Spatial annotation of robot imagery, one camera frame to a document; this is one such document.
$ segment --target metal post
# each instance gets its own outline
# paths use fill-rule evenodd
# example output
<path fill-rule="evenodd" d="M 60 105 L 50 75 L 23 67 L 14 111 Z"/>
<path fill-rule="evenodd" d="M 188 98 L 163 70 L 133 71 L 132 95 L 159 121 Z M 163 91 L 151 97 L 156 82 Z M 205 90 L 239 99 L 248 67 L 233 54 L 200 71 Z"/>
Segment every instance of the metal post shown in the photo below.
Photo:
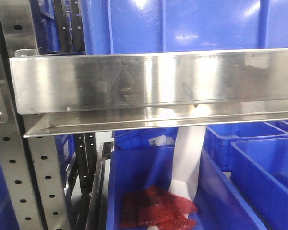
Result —
<path fill-rule="evenodd" d="M 57 30 L 59 34 L 60 51 L 62 53 L 68 53 L 72 51 L 72 42 L 69 33 L 69 25 L 66 15 L 65 4 L 62 4 L 63 0 L 53 0 L 53 6 L 55 11 L 55 20 Z"/>
<path fill-rule="evenodd" d="M 0 42 L 3 42 L 0 25 Z M 0 88 L 8 120 L 0 124 L 0 163 L 9 189 L 19 227 L 22 230 L 46 229 L 32 159 L 24 129 L 17 117 L 6 77 L 7 52 L 0 43 Z"/>
<path fill-rule="evenodd" d="M 72 44 L 74 52 L 85 51 L 83 26 L 78 0 L 70 0 L 71 24 L 72 24 Z"/>
<path fill-rule="evenodd" d="M 34 19 L 38 22 L 38 15 L 32 15 L 32 12 L 36 10 L 38 7 L 37 0 L 0 0 L 0 20 L 3 28 L 4 38 L 6 42 L 6 46 L 8 49 L 9 57 L 13 57 L 15 52 L 19 49 L 38 49 L 41 50 L 42 45 L 38 42 L 38 35 L 36 34 L 38 29 L 36 29 L 36 24 L 34 23 Z M 11 117 L 16 116 L 14 110 L 10 112 Z M 36 122 L 37 119 L 40 119 L 38 115 L 26 115 L 21 116 L 20 119 L 23 119 L 23 125 L 25 128 L 31 128 L 31 126 Z M 2 159 L 8 161 L 11 156 L 13 150 L 16 150 L 17 144 L 15 143 L 15 139 L 6 134 L 7 132 L 12 132 L 12 134 L 17 134 L 18 139 L 21 140 L 22 134 L 19 132 L 19 128 L 15 127 L 13 129 L 12 124 L 6 123 L 4 126 L 0 126 L 0 141 L 2 142 L 2 137 L 9 137 L 11 139 L 10 149 L 0 149 L 0 155 L 3 155 L 4 150 L 7 155 L 7 159 L 5 157 L 1 157 Z M 47 226 L 44 226 L 45 229 L 48 230 L 70 230 L 70 222 L 68 215 L 68 206 L 71 203 L 70 195 L 65 195 L 65 185 L 62 184 L 62 176 L 60 173 L 60 163 L 59 158 L 56 152 L 56 146 L 54 137 L 44 137 L 44 138 L 29 138 L 25 139 L 29 145 L 27 149 L 30 148 L 31 155 L 34 165 L 36 179 L 38 182 L 39 193 L 41 203 L 38 204 L 34 199 L 28 199 L 28 202 L 32 200 L 33 204 L 28 209 L 24 209 L 23 206 L 14 205 L 15 212 L 18 217 L 19 224 L 23 226 L 23 229 L 42 229 L 41 220 L 35 221 L 35 219 L 40 219 L 41 217 L 46 219 Z M 21 143 L 18 144 L 19 148 L 24 148 Z M 20 200 L 18 196 L 24 195 L 23 190 L 32 191 L 32 185 L 30 184 L 30 178 L 26 181 L 26 183 L 22 183 L 24 189 L 20 190 L 12 183 L 14 182 L 11 179 L 9 182 L 9 177 L 12 175 L 17 176 L 18 173 L 21 175 L 20 178 L 26 177 L 28 175 L 25 171 L 26 162 L 22 163 L 22 168 L 16 169 L 15 164 L 13 164 L 14 168 L 7 170 L 4 172 L 8 186 L 10 189 L 10 194 L 12 200 Z M 32 206 L 35 205 L 36 209 L 39 207 L 41 209 L 41 215 L 36 213 Z M 32 224 L 27 227 L 27 222 L 22 221 L 24 219 L 22 217 L 22 213 L 27 211 L 31 219 Z"/>

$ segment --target shelving unit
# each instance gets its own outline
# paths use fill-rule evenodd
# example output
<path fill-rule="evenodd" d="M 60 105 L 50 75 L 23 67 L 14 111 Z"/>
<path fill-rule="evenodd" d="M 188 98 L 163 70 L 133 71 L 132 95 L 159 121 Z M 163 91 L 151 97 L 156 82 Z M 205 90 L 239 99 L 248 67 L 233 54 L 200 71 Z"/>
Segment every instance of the shelving unit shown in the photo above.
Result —
<path fill-rule="evenodd" d="M 62 52 L 49 55 L 37 1 L 0 0 L 0 162 L 21 230 L 89 230 L 99 223 L 86 222 L 107 165 L 94 132 L 288 119 L 288 49 L 66 53 L 84 51 L 77 1 L 70 4 L 71 28 L 78 30 L 70 38 L 66 18 L 56 17 Z M 66 193 L 62 183 L 53 137 L 60 134 L 77 134 L 84 210 L 78 221 L 70 216 L 72 189 Z"/>

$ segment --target perforated metal upright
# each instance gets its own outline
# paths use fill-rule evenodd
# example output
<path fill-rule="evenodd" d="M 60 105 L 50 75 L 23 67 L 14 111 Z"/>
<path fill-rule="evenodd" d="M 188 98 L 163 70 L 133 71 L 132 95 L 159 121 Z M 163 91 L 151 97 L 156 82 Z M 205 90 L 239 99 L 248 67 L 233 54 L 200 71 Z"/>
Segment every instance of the perforated metal upright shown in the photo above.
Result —
<path fill-rule="evenodd" d="M 39 39 L 43 36 L 41 25 L 35 18 L 38 14 L 34 13 L 38 10 L 37 4 L 38 1 L 0 0 L 0 40 L 5 40 L 2 47 L 6 45 L 8 51 L 0 63 L 8 75 L 6 79 L 0 66 L 1 88 L 8 111 L 8 122 L 0 124 L 0 160 L 20 228 L 70 230 L 70 196 L 65 195 L 54 137 L 22 138 L 25 129 L 39 116 L 17 115 L 9 88 L 12 83 L 8 57 L 14 57 L 19 49 L 43 51 L 40 43 L 43 39 Z"/>

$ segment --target storage rack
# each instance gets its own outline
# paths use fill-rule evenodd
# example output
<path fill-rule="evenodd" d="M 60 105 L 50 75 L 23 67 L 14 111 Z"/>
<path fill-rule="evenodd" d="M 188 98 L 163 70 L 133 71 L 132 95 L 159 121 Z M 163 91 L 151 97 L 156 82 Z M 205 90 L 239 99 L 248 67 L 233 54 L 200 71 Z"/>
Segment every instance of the storage rack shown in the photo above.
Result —
<path fill-rule="evenodd" d="M 66 32 L 66 17 L 60 18 L 60 15 L 66 14 L 62 12 L 60 1 L 54 2 L 62 53 L 72 51 L 71 42 L 77 47 L 75 51 L 83 51 L 81 33 L 74 33 L 75 37 L 72 39 L 68 37 L 70 34 Z M 71 1 L 71 3 L 71 11 L 75 15 L 77 2 Z M 82 201 L 84 210 L 90 210 L 91 213 L 94 211 L 93 203 L 96 200 L 91 199 L 91 206 L 87 207 L 92 188 L 90 181 L 94 174 L 91 167 L 96 165 L 98 171 L 102 162 L 101 156 L 96 159 L 96 153 L 95 159 L 88 159 L 87 153 L 95 151 L 90 147 L 91 144 L 94 146 L 93 132 L 288 119 L 288 49 L 113 56 L 62 54 L 41 56 L 40 54 L 43 53 L 41 47 L 44 46 L 41 44 L 43 39 L 40 37 L 43 35 L 39 30 L 40 25 L 36 23 L 39 19 L 33 13 L 37 8 L 37 1 L 0 0 L 0 161 L 22 230 L 84 229 L 83 224 L 86 222 L 87 213 L 81 213 L 77 223 L 69 215 L 70 196 L 66 195 L 68 193 L 64 191 L 62 184 L 60 161 L 56 154 L 53 135 L 78 134 L 76 153 L 83 189 Z M 72 21 L 72 28 L 81 30 L 80 23 L 79 18 Z M 14 57 L 11 59 L 11 68 L 15 98 L 7 57 Z M 194 65 L 195 59 L 202 60 L 193 67 L 201 67 L 204 70 L 208 68 L 203 62 L 212 59 L 223 67 L 216 70 L 215 81 L 209 86 L 203 83 L 204 76 L 194 75 L 193 72 L 188 76 L 181 76 L 179 69 L 175 69 L 177 74 L 171 76 L 173 82 L 175 79 L 183 78 L 186 82 L 191 80 L 194 85 L 199 84 L 198 87 L 213 92 L 210 97 L 204 97 L 200 92 L 190 91 L 188 85 L 185 85 L 185 91 L 181 93 L 179 87 L 173 83 L 175 92 L 169 95 L 162 88 L 151 88 L 152 85 L 144 84 L 149 81 L 147 71 L 143 69 L 145 64 L 147 68 L 148 64 L 158 66 L 158 71 L 151 67 L 148 69 L 152 71 L 151 76 L 158 81 L 156 85 L 162 86 L 165 83 L 162 77 L 167 73 L 166 67 L 162 67 L 162 62 L 172 61 L 175 66 L 175 61 L 178 59 L 189 65 Z M 273 60 L 270 62 L 273 65 L 248 69 L 249 65 L 256 67 L 255 63 L 267 63 L 268 60 Z M 130 87 L 127 89 L 137 90 L 141 95 L 140 98 L 131 98 L 127 101 L 119 98 L 118 101 L 113 102 L 112 99 L 116 94 L 110 94 L 106 98 L 98 88 L 93 88 L 95 90 L 93 94 L 99 93 L 101 96 L 97 97 L 96 101 L 92 101 L 90 100 L 93 98 L 92 88 L 88 87 L 84 93 L 81 93 L 79 87 L 74 84 L 77 80 L 84 85 L 92 78 L 89 70 L 93 64 L 96 69 L 102 69 L 104 63 L 107 63 L 109 64 L 108 78 L 103 78 L 103 75 L 96 71 L 95 80 L 100 80 L 105 84 L 105 88 L 111 87 L 109 82 L 113 81 L 111 78 L 120 70 L 122 63 L 125 64 L 124 68 L 128 68 L 127 65 L 132 66 L 134 62 L 139 67 L 132 69 L 133 74 L 122 74 L 114 80 L 128 82 L 127 86 Z M 237 70 L 244 67 L 243 73 L 248 73 L 248 76 L 241 77 L 241 72 L 236 74 L 233 72 L 231 78 L 227 79 L 226 71 L 235 66 L 238 66 Z M 34 85 L 35 81 L 41 79 L 38 72 L 32 74 L 35 69 L 47 70 L 50 81 L 47 87 L 41 89 L 41 85 Z M 60 80 L 59 84 L 51 82 L 52 75 L 60 77 L 58 73 L 63 73 L 64 78 L 69 81 L 64 83 Z M 259 75 L 264 75 L 266 81 L 259 81 L 257 78 Z M 132 77 L 137 77 L 142 84 L 138 82 L 132 84 L 129 81 Z M 233 82 L 231 87 L 226 85 L 228 81 Z M 245 85 L 248 89 L 254 90 L 241 93 Z M 35 98 L 36 92 L 39 92 L 38 96 L 47 103 L 39 103 L 40 101 Z M 68 104 L 62 100 L 61 95 L 64 93 L 75 97 L 73 103 Z M 96 173 L 94 178 L 93 197 L 98 192 L 100 182 L 96 175 L 98 174 Z M 27 202 L 21 203 L 21 199 L 26 199 Z"/>

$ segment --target metal frame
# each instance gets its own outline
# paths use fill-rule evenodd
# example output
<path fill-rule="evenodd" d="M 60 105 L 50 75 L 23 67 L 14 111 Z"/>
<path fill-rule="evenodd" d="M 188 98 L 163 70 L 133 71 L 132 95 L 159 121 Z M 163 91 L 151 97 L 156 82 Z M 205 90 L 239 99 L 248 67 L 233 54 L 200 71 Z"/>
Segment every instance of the metal frame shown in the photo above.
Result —
<path fill-rule="evenodd" d="M 69 33 L 65 4 L 62 4 L 62 2 L 63 0 L 53 0 L 53 6 L 59 35 L 60 51 L 62 53 L 68 53 L 72 51 L 72 39 Z"/>
<path fill-rule="evenodd" d="M 288 49 L 10 59 L 20 114 L 288 99 Z"/>
<path fill-rule="evenodd" d="M 0 21 L 9 57 L 13 57 L 18 49 L 35 49 L 39 53 L 43 52 L 43 45 L 41 43 L 43 39 L 39 34 L 41 32 L 39 30 L 39 20 L 34 17 L 38 14 L 32 14 L 38 7 L 37 4 L 38 2 L 34 0 L 0 0 Z M 2 159 L 1 164 L 11 199 L 12 201 L 14 200 L 13 206 L 19 225 L 23 230 L 70 230 L 71 224 L 68 215 L 68 208 L 71 203 L 70 195 L 65 195 L 65 185 L 62 184 L 60 163 L 54 138 L 24 139 L 23 141 L 28 142 L 25 146 L 22 143 L 24 127 L 23 132 L 20 133 L 17 123 L 11 123 L 11 118 L 16 117 L 16 112 L 12 110 L 13 104 L 9 95 L 10 91 L 8 88 L 6 88 L 6 91 L 4 98 L 5 100 L 6 98 L 10 99 L 11 108 L 9 111 L 9 121 L 0 125 L 0 158 Z M 20 116 L 19 118 L 20 121 L 24 121 L 21 124 L 27 129 L 40 119 L 38 115 Z M 4 142 L 3 144 L 1 143 L 2 137 L 10 137 L 11 141 Z M 37 178 L 35 179 L 36 184 L 34 186 L 32 186 L 32 178 L 29 178 L 28 170 L 26 171 L 28 164 L 21 160 L 21 156 L 18 156 L 20 154 L 24 155 L 24 148 L 29 152 L 26 155 L 27 158 L 33 158 L 34 160 L 34 163 L 31 161 L 31 170 L 35 172 Z M 13 167 L 9 166 L 7 168 L 8 164 L 5 166 L 5 161 L 8 162 L 11 158 L 11 153 L 13 153 L 12 157 L 16 158 L 19 164 L 13 164 Z M 17 176 L 26 182 L 21 184 L 21 187 L 23 187 L 21 190 L 14 184 L 14 177 Z M 19 205 L 19 197 L 32 192 L 32 188 L 39 189 L 37 192 L 39 200 L 27 195 L 27 202 Z M 30 221 L 24 220 L 23 217 L 24 215 L 28 216 L 28 213 L 31 217 Z"/>
<path fill-rule="evenodd" d="M 0 27 L 0 42 L 3 41 Z M 8 72 L 6 59 L 5 44 L 0 43 L 0 88 L 8 116 L 8 120 L 0 124 L 0 163 L 20 229 L 44 229 L 45 219 L 36 176 L 27 141 L 22 138 L 24 128 L 21 118 L 17 117 L 14 110 L 10 81 L 6 76 Z"/>
<path fill-rule="evenodd" d="M 288 119 L 288 99 L 46 114 L 24 137 Z"/>

